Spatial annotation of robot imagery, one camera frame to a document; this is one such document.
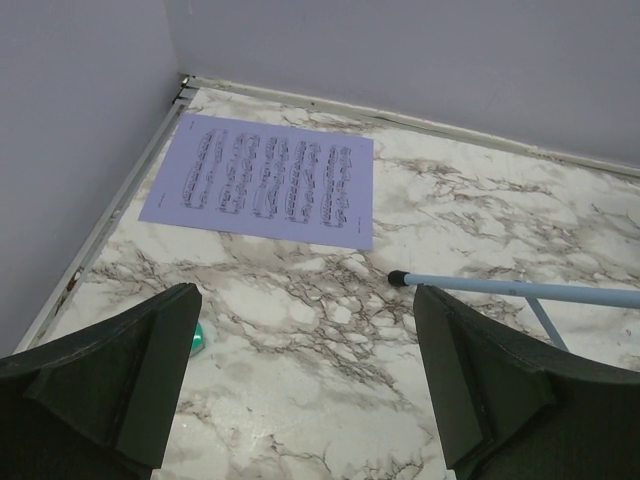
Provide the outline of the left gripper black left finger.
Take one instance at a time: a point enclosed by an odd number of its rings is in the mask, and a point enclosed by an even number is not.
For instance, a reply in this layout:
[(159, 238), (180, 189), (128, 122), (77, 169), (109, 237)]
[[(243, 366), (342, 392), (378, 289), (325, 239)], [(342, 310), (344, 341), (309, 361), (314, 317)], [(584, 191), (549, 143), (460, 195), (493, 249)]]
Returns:
[(148, 479), (161, 467), (202, 306), (175, 285), (1, 361), (4, 479)]

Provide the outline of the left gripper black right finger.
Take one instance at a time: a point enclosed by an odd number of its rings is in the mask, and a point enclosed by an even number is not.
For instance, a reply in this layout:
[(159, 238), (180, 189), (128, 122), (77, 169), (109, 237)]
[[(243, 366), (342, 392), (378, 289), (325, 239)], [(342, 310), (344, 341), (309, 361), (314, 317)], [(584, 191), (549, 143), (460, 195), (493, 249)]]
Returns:
[(639, 375), (565, 352), (417, 288), (420, 352), (459, 479), (636, 479)]

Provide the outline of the light blue music stand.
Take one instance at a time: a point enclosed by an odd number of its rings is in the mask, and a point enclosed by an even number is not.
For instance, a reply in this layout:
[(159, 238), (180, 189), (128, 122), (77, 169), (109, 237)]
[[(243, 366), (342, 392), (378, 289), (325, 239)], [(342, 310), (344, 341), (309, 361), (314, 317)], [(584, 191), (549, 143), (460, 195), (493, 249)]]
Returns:
[(387, 275), (387, 280), (389, 284), (394, 287), (425, 285), (455, 291), (524, 298), (552, 343), (557, 348), (566, 352), (568, 352), (569, 349), (541, 305), (540, 299), (615, 308), (639, 309), (639, 292), (633, 290), (526, 283), (521, 281), (466, 279), (414, 274), (400, 270), (391, 271)]

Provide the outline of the lilac sheet music page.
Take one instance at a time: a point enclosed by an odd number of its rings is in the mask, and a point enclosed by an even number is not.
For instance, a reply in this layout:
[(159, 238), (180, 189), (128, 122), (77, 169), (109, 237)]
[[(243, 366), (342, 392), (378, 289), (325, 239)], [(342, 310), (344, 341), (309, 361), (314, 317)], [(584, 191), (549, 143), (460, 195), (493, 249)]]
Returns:
[(369, 251), (368, 138), (185, 114), (140, 220)]

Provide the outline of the green eraser block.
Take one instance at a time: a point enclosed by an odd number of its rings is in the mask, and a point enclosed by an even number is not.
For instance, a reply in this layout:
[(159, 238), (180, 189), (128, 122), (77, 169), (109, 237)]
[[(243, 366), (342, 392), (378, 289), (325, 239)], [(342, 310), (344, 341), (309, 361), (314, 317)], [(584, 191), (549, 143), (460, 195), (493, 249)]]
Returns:
[(200, 323), (197, 323), (191, 344), (190, 355), (194, 356), (200, 353), (205, 348), (205, 346), (206, 343), (202, 325)]

